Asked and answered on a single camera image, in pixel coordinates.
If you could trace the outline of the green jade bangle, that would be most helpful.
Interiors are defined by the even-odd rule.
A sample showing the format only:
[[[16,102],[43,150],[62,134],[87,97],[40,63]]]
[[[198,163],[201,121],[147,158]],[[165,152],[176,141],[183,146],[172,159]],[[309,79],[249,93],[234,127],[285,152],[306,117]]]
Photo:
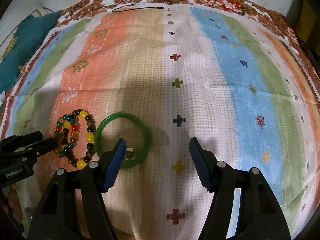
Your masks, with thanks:
[[[99,124],[99,126],[97,127],[97,129],[95,131],[95,151],[100,158],[103,154],[101,137],[102,137],[102,133],[103,133],[104,128],[109,123],[113,122],[114,120],[121,119],[121,118],[130,120],[132,123],[136,124],[141,129],[141,132],[143,135],[143,147],[142,147],[141,151],[136,154],[135,159],[133,159],[133,160],[126,160],[125,159],[121,165],[122,170],[127,170],[127,169],[133,168],[133,167],[141,164],[146,159],[146,157],[148,155],[149,148],[150,148],[150,144],[151,144],[150,129],[137,116],[130,114],[130,113],[126,113],[126,112],[116,112],[116,113],[113,113],[113,114],[107,116]]]

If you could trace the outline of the teal blanket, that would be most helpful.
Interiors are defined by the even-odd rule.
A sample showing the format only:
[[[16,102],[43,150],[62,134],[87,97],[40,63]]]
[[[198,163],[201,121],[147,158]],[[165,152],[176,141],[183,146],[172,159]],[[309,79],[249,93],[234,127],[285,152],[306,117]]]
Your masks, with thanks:
[[[61,12],[27,16],[18,26],[1,61],[1,92],[10,90],[23,67],[39,49]]]

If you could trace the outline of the striped colourful woven mat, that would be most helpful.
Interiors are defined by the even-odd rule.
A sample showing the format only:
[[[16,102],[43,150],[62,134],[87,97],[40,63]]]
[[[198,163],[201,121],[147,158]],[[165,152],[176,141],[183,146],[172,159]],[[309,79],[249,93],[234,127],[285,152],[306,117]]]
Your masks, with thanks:
[[[112,224],[136,239],[197,239],[213,195],[189,154],[196,137],[231,167],[257,167],[292,237],[319,204],[319,78],[283,34],[192,5],[105,12],[52,29],[1,97],[1,137],[41,131],[83,109],[99,124],[126,112],[150,129],[146,159],[103,196]],[[136,153],[121,118],[101,137]]]

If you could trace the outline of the floral brown bed sheet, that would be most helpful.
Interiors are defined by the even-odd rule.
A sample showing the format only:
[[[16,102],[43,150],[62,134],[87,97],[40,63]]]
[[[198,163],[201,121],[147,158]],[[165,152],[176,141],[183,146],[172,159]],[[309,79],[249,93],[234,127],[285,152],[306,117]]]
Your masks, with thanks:
[[[288,37],[290,44],[298,50],[299,56],[307,61],[307,72],[311,76],[318,77],[313,65],[298,43],[295,32],[287,25],[282,16],[279,13],[267,10],[250,0],[80,0],[78,3],[60,10],[60,17],[57,19],[57,23],[52,29],[74,23],[83,18],[93,18],[94,16],[105,12],[120,12],[125,10],[136,10],[139,8],[160,7],[163,5],[192,5],[230,12],[238,16],[244,16],[255,20],[275,34],[283,34]],[[1,45],[1,61],[4,52],[21,22],[15,24],[13,31],[9,33],[7,39]],[[22,76],[29,61],[21,67],[18,79]],[[58,147],[36,159],[36,163],[33,166],[34,174],[32,176],[14,183],[9,188],[7,187],[3,190],[5,194],[8,194],[9,204],[13,208],[14,217],[22,223],[24,231],[18,232],[13,226],[1,222],[1,239],[28,239],[29,228],[37,205],[50,183],[51,178],[58,169],[64,168],[68,172],[77,171],[83,169],[90,162],[98,161],[100,159],[95,151],[95,131],[97,127],[93,116],[86,113],[83,109],[76,109],[72,111],[71,114],[65,114],[59,119],[54,134],[51,137],[43,135],[42,140],[53,138],[57,141]],[[124,160],[133,160],[135,157],[135,149],[129,147],[126,142]],[[234,192],[233,209],[231,222],[227,232],[227,239],[232,239],[231,237],[234,236],[236,232],[240,207],[240,194],[241,190],[236,189]],[[81,191],[77,189],[75,195],[81,233],[85,239],[91,239],[85,220]],[[290,234],[290,239],[319,239],[318,225],[319,204],[303,230],[296,237],[292,237]],[[113,224],[112,227],[116,233],[117,239],[136,239],[131,234],[116,228]]]

